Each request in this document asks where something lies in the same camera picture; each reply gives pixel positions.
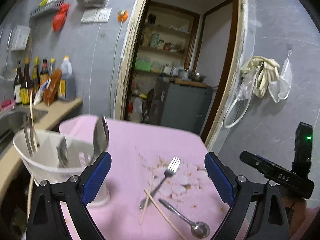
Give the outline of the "person's right hand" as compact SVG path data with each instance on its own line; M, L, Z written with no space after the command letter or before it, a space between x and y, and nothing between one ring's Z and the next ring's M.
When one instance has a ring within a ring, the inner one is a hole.
M319 239L319 207L308 208L306 200L283 197L289 221L290 239Z

